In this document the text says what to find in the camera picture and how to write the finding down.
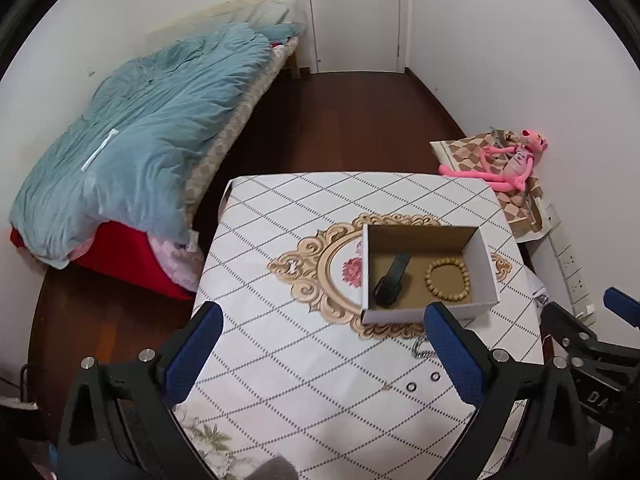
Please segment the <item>black smart band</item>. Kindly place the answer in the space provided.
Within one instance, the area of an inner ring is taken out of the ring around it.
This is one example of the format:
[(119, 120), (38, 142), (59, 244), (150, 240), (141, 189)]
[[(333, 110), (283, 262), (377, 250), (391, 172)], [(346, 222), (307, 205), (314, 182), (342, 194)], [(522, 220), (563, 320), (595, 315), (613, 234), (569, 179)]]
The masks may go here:
[(388, 309), (395, 303), (401, 292), (401, 281), (410, 260), (408, 252), (396, 255), (387, 272), (378, 280), (373, 289), (374, 302), (378, 307)]

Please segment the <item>white power strip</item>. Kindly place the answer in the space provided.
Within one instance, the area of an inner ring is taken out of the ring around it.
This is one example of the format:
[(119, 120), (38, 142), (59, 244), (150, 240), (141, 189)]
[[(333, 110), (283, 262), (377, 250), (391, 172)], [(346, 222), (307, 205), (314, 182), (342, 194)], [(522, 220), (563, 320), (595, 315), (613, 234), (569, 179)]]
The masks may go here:
[(564, 223), (552, 204), (544, 205), (541, 217), (544, 220), (544, 226), (548, 229), (541, 241), (558, 268), (560, 279), (566, 290), (565, 307), (575, 318), (590, 326), (597, 321), (596, 307), (590, 297), (586, 280), (582, 276), (582, 265), (564, 229)]

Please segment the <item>checkered brown cushion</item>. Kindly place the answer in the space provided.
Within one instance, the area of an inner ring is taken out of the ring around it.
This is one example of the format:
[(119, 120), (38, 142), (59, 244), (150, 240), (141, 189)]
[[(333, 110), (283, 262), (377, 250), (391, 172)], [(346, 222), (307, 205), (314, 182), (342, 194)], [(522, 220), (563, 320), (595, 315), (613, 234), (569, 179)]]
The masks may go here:
[(435, 141), (431, 148), (440, 174), (486, 182), (514, 236), (536, 240), (544, 235), (544, 206), (534, 169), (548, 145), (548, 139), (533, 130), (491, 129), (459, 140)]

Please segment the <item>bed with red sheet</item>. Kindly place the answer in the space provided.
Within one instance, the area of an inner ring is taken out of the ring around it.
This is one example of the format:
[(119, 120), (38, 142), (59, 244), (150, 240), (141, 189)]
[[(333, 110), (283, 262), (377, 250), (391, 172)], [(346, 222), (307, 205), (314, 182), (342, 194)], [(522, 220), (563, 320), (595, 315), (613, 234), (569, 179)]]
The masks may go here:
[[(180, 245), (170, 240), (161, 240), (129, 226), (109, 221), (98, 227), (87, 245), (73, 252), (68, 264), (76, 263), (171, 298), (184, 299), (193, 295), (198, 288), (204, 266), (203, 253), (198, 244), (198, 232), (194, 226), (198, 207), (257, 102), (293, 55), (297, 44), (296, 36), (287, 44), (279, 44), (274, 49), (272, 59), (250, 84), (228, 125), (216, 136), (205, 157), (194, 166), (186, 182), (186, 220), (190, 234), (188, 244)], [(11, 242), (14, 246), (27, 250), (20, 234), (12, 226)]]

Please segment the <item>white patterned tablecloth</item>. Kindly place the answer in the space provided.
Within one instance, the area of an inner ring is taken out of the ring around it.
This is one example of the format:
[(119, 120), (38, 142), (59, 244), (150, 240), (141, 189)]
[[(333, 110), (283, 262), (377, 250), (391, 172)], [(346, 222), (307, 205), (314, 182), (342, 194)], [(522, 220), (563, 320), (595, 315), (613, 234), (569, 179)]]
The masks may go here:
[(198, 301), (221, 306), (224, 330), (176, 411), (218, 477), (245, 479), (281, 456), (304, 479), (425, 479), (462, 434), (472, 408), (416, 329), (360, 323), (361, 230), (371, 223), (480, 228), (500, 300), (472, 329), (488, 347), (541, 361), (518, 246), (482, 181), (235, 178), (198, 285)]

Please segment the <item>pink panther plush toy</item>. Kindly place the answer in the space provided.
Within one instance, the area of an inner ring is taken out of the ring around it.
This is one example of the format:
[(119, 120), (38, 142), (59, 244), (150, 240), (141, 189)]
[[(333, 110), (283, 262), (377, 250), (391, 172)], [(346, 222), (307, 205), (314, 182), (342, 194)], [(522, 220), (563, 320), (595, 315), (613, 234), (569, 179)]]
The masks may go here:
[(492, 129), (484, 136), (472, 136), (454, 142), (454, 160), (468, 160), (470, 169), (454, 170), (440, 164), (445, 177), (480, 179), (498, 193), (524, 192), (528, 178), (549, 141), (542, 134)]

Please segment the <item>teal blue quilt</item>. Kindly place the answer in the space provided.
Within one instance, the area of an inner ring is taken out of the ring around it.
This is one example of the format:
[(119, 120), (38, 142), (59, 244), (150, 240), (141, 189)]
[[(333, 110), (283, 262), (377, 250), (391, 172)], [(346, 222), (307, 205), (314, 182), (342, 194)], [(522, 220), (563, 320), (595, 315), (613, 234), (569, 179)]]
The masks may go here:
[(186, 182), (292, 23), (221, 25), (107, 77), (40, 157), (9, 222), (40, 261), (65, 268), (109, 221), (188, 244)]

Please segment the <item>white door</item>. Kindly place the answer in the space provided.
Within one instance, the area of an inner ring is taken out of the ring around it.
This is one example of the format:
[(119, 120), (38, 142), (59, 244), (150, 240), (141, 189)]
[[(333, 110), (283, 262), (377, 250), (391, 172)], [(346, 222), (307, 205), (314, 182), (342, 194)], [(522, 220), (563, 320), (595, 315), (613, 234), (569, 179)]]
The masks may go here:
[(408, 0), (306, 0), (314, 70), (400, 73), (405, 67)]

